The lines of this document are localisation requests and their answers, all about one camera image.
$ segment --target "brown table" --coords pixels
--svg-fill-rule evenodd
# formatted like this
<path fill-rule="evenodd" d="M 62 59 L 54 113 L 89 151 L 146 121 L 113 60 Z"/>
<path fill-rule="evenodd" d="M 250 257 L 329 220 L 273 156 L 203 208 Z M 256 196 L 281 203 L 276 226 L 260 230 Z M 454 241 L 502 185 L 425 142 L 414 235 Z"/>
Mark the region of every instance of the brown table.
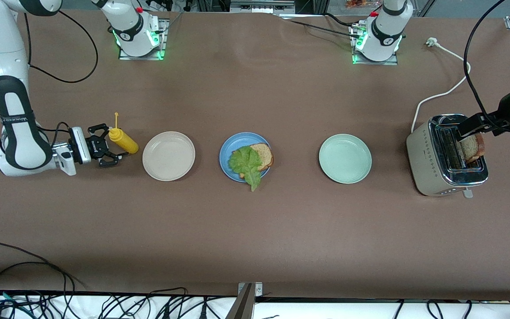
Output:
<path fill-rule="evenodd" d="M 113 124 L 118 111 L 141 148 L 179 131 L 194 142 L 196 162 L 170 183 L 145 173 L 141 152 L 111 169 L 78 166 L 74 177 L 0 173 L 0 241 L 50 259 L 93 291 L 184 285 L 232 295 L 252 280 L 272 296 L 510 299 L 510 135 L 486 136 L 490 178 L 472 200 L 419 194 L 405 148 L 419 100 L 462 76 L 456 58 L 424 42 L 435 36 L 461 53 L 474 20 L 412 19 L 399 65 L 383 67 L 352 65 L 343 36 L 267 14 L 183 14 L 165 61 L 118 61 L 101 12 L 69 13 L 93 35 L 99 66 L 75 85 L 31 70 L 37 120 L 86 128 Z M 67 79 L 91 69 L 91 44 L 72 22 L 30 22 L 33 64 Z M 470 52 L 492 111 L 510 92 L 510 31 L 484 22 Z M 419 121 L 477 111 L 462 85 L 427 103 Z M 275 152 L 253 193 L 218 164 L 221 144 L 243 131 Z M 373 167 L 362 182 L 337 184 L 320 170 L 320 144 L 336 133 L 369 146 Z M 0 248 L 0 269 L 24 260 Z M 61 281 L 25 266 L 0 288 L 61 289 Z"/>

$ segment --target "bread slice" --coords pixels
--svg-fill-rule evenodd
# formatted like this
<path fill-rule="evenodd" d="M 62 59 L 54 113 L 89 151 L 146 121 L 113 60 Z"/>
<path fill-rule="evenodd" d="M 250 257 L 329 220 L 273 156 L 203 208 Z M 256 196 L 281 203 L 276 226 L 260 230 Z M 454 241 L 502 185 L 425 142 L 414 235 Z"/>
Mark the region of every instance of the bread slice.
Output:
<path fill-rule="evenodd" d="M 485 153 L 485 144 L 481 133 L 471 135 L 460 141 L 462 153 L 466 163 L 471 163 L 477 160 Z"/>
<path fill-rule="evenodd" d="M 259 157 L 261 157 L 261 166 L 257 168 L 258 171 L 264 171 L 271 167 L 273 163 L 275 162 L 275 157 L 273 156 L 273 152 L 271 152 L 271 148 L 265 144 L 265 143 L 258 143 L 249 145 L 252 149 L 259 154 Z M 239 178 L 244 179 L 245 175 L 243 173 L 239 173 Z"/>

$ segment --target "yellow squeeze bottle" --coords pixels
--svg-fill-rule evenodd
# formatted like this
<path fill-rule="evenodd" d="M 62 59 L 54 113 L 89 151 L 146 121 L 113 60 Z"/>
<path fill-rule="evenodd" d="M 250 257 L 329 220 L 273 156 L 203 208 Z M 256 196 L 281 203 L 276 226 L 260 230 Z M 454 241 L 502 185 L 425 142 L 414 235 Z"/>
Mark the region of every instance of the yellow squeeze bottle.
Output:
<path fill-rule="evenodd" d="M 109 139 L 112 140 L 113 143 L 119 145 L 120 148 L 124 149 L 129 154 L 135 154 L 139 151 L 139 145 L 135 143 L 135 141 L 125 134 L 120 128 L 117 128 L 117 117 L 119 113 L 115 112 L 115 128 L 109 130 Z"/>

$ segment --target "green led light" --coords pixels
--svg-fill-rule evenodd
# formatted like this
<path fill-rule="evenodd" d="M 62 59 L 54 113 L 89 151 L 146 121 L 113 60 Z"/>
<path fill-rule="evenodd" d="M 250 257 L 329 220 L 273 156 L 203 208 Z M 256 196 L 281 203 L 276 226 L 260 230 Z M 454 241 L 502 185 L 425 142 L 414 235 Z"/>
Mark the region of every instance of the green led light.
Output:
<path fill-rule="evenodd" d="M 160 50 L 156 53 L 156 57 L 158 57 L 159 60 L 164 60 L 164 49 Z"/>
<path fill-rule="evenodd" d="M 153 35 L 154 35 L 153 32 L 147 32 L 147 36 L 149 38 L 149 41 L 151 42 L 151 45 L 156 45 L 156 42 L 158 42 L 158 40 L 156 40 L 157 39 L 156 37 L 153 40 Z"/>

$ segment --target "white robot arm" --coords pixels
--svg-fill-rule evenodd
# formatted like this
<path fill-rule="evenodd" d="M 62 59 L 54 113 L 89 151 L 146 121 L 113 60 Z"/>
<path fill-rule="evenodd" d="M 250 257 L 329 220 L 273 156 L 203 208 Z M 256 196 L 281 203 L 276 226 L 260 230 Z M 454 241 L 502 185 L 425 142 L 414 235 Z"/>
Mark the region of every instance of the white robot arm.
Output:
<path fill-rule="evenodd" d="M 101 136 L 90 131 L 85 139 L 80 127 L 69 128 L 70 139 L 66 143 L 51 145 L 35 121 L 28 94 L 28 65 L 23 40 L 16 25 L 15 12 L 27 12 L 36 16 L 52 16 L 58 12 L 62 0 L 0 0 L 0 170 L 7 176 L 25 176 L 49 169 L 60 168 L 68 175 L 76 174 L 74 163 L 89 163 L 92 158 L 100 166 L 115 165 L 121 158 L 108 151 L 104 136 L 107 126 L 99 125 L 105 133 Z M 138 22 L 138 14 L 131 10 L 120 12 Z M 144 45 L 139 37 L 123 42 L 127 52 L 140 54 Z M 99 149 L 90 139 L 103 140 Z M 102 160 L 103 156 L 113 161 Z"/>
<path fill-rule="evenodd" d="M 413 5 L 409 0 L 384 0 L 378 16 L 371 15 L 359 22 L 365 30 L 356 50 L 371 61 L 388 60 L 398 49 L 412 15 Z"/>
<path fill-rule="evenodd" d="M 133 7 L 131 0 L 92 0 L 101 9 L 113 28 L 117 43 L 125 53 L 140 57 L 158 46 L 151 33 L 158 18 Z"/>
<path fill-rule="evenodd" d="M 35 171 L 54 165 L 53 151 L 39 133 L 28 96 L 28 66 L 25 48 L 12 9 L 51 16 L 61 0 L 0 0 L 0 121 L 4 126 L 0 169 Z"/>

